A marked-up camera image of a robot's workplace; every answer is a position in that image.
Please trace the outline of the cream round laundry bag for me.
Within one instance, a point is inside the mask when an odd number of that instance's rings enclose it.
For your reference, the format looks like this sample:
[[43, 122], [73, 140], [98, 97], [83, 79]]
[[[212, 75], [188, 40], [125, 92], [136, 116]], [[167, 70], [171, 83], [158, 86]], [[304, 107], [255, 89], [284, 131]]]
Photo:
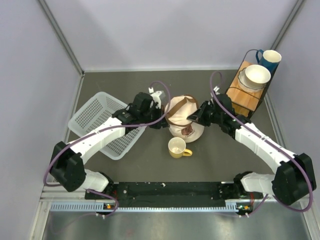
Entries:
[[203, 135], [205, 127], [187, 119], [198, 108], [198, 101], [191, 95], [175, 96], [170, 100], [164, 110], [168, 109], [165, 119], [173, 137], [192, 143]]

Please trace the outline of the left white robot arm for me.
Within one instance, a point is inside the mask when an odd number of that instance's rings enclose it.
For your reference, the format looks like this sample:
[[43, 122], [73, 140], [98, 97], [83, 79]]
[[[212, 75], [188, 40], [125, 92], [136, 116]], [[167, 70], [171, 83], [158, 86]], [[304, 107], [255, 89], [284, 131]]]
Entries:
[[102, 198], [114, 191], [113, 181], [103, 173], [85, 169], [86, 162], [112, 141], [140, 127], [167, 127], [162, 101], [163, 91], [138, 93], [126, 108], [117, 110], [102, 125], [71, 142], [58, 142], [49, 165], [51, 174], [67, 192], [78, 189], [93, 190]]

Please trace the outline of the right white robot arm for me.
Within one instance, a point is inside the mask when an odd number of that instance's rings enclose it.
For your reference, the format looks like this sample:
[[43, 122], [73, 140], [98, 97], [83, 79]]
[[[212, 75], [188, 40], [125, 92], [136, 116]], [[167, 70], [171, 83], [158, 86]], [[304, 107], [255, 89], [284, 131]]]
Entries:
[[226, 94], [213, 95], [188, 120], [204, 127], [216, 124], [235, 141], [246, 146], [262, 159], [272, 174], [247, 171], [237, 175], [233, 192], [245, 198], [251, 192], [272, 195], [281, 204], [290, 206], [301, 198], [313, 196], [317, 188], [313, 163], [305, 154], [295, 154], [263, 134], [244, 115], [236, 114]]

